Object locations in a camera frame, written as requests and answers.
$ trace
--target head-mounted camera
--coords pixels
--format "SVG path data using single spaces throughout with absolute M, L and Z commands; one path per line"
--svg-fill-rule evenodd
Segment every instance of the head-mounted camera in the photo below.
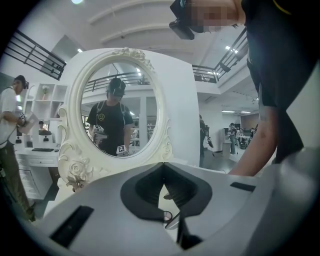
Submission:
M 190 0 L 175 0 L 170 6 L 176 20 L 170 22 L 169 27 L 183 40 L 195 39 L 193 31 L 196 33 L 203 33 L 205 31 L 203 26 L 192 25 L 191 10 L 186 8 L 188 1 Z
M 122 97 L 125 94 L 126 84 L 119 78 L 113 78 L 106 91 L 112 93 L 116 97 Z

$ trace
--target yellow smiley face logo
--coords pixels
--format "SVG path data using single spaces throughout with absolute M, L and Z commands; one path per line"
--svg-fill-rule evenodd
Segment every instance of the yellow smiley face logo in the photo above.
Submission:
M 99 114 L 98 115 L 98 120 L 99 121 L 103 121 L 105 119 L 105 115 L 104 114 Z

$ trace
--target white shirt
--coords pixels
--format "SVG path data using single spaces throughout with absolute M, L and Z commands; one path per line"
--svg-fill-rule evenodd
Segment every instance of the white shirt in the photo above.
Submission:
M 12 112 L 14 114 L 16 107 L 16 92 L 12 87 L 4 89 L 0 94 L 0 149 L 7 145 L 8 139 L 12 144 L 16 143 L 17 132 L 14 130 L 17 124 L 2 118 L 3 112 Z

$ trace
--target white table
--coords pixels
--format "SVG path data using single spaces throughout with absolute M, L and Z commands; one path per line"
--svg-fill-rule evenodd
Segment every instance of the white table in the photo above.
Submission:
M 59 152 L 39 152 L 24 148 L 17 150 L 15 156 L 26 196 L 43 200 L 53 183 L 48 167 L 58 167 Z

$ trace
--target upper floor railing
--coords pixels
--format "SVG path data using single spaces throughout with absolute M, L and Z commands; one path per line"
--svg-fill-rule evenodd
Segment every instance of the upper floor railing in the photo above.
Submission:
M 67 64 L 19 30 L 10 39 L 4 54 L 57 80 Z
M 248 53 L 249 45 L 247 40 L 247 29 L 245 28 L 234 43 L 227 49 L 227 52 L 214 67 L 218 74 L 218 79 L 221 79 L 228 73 L 233 66 L 235 66 Z
M 216 84 L 221 77 L 228 73 L 248 52 L 247 33 L 244 29 L 226 54 L 212 68 L 207 66 L 192 65 L 194 79 L 200 82 Z M 59 80 L 66 62 L 46 50 L 21 31 L 17 30 L 7 45 L 4 54 L 30 66 L 46 75 Z M 110 80 L 118 77 L 127 85 L 149 85 L 150 81 L 140 72 L 118 73 L 91 80 L 85 87 L 85 92 L 106 88 Z

